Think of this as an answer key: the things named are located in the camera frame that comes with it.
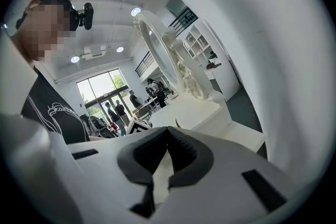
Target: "black t-shirt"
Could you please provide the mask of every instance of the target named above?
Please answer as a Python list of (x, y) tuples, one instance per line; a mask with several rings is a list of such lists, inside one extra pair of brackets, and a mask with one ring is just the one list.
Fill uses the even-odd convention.
[(66, 144), (90, 141), (82, 120), (43, 75), (38, 74), (21, 115), (40, 122), (47, 130), (59, 133)]
[(116, 122), (116, 121), (120, 120), (119, 116), (117, 114), (115, 114), (111, 109), (107, 109), (107, 112), (109, 113), (113, 122)]
[(116, 111), (116, 113), (117, 113), (119, 116), (123, 116), (123, 115), (126, 114), (126, 113), (125, 113), (125, 108), (124, 108), (124, 106), (123, 106), (122, 104), (119, 104), (119, 105), (117, 105), (117, 106), (115, 106), (115, 107), (116, 107), (115, 111)]
[(135, 108), (141, 105), (136, 99), (137, 97), (135, 95), (130, 96), (130, 100)]

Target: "floor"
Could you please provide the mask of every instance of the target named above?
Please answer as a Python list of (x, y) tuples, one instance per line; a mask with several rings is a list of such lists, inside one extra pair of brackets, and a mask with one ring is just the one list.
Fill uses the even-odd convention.
[[(233, 121), (250, 127), (258, 132), (263, 132), (258, 116), (243, 86), (241, 86), (241, 88), (230, 98), (229, 101), (227, 101), (226, 104)], [(261, 146), (257, 154), (267, 159), (265, 143)]]

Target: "ear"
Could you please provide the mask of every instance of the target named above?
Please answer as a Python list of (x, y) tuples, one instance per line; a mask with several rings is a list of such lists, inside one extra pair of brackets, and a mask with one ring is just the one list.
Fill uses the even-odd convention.
[(28, 6), (26, 7), (26, 13), (29, 13), (32, 11), (34, 7), (36, 7), (40, 3), (40, 0), (32, 0), (29, 2)]

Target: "black metal railing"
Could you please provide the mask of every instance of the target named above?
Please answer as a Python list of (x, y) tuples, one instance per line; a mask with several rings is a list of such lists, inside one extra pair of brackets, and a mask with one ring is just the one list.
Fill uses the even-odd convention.
[(147, 68), (154, 62), (154, 58), (150, 52), (147, 52), (145, 57), (141, 60), (138, 67), (135, 69), (139, 77), (147, 70)]
[(180, 15), (169, 25), (173, 26), (176, 31), (176, 36), (183, 32), (189, 25), (196, 21), (198, 17), (188, 7), (184, 9)]

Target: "man wearing black cap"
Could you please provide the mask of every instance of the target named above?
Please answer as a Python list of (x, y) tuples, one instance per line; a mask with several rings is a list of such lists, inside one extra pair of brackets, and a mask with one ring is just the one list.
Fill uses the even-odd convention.
[(79, 14), (70, 0), (32, 0), (16, 23), (17, 32), (10, 37), (38, 75), (21, 114), (61, 134), (67, 144), (90, 139), (79, 116), (35, 68), (34, 61), (43, 60), (46, 51), (57, 50), (78, 24)]

